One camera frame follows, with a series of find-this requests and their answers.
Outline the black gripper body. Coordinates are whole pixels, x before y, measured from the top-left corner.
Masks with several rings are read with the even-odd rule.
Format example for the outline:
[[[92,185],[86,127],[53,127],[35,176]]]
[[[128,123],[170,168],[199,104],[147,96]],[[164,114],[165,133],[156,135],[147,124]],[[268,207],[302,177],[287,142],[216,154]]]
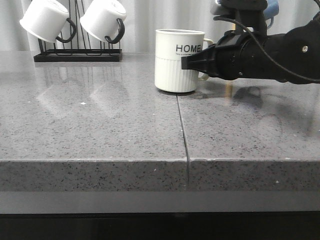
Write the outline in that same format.
[[[234,30],[225,32],[216,45],[214,57],[215,78],[269,78],[268,59],[247,33],[239,35]]]

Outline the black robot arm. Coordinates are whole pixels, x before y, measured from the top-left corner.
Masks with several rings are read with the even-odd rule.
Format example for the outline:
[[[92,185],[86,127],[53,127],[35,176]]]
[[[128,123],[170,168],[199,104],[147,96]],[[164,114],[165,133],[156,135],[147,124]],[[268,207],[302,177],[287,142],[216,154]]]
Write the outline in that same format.
[[[285,34],[267,34],[266,0],[219,0],[215,21],[235,24],[215,44],[181,59],[183,70],[224,80],[320,82],[320,15]]]

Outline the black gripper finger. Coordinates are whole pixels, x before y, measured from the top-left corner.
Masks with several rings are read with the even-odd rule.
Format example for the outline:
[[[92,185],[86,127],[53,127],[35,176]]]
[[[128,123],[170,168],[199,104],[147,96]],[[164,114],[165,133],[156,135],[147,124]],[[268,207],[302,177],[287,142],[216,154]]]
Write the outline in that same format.
[[[182,57],[181,69],[217,75],[216,44],[212,44],[194,55]]]

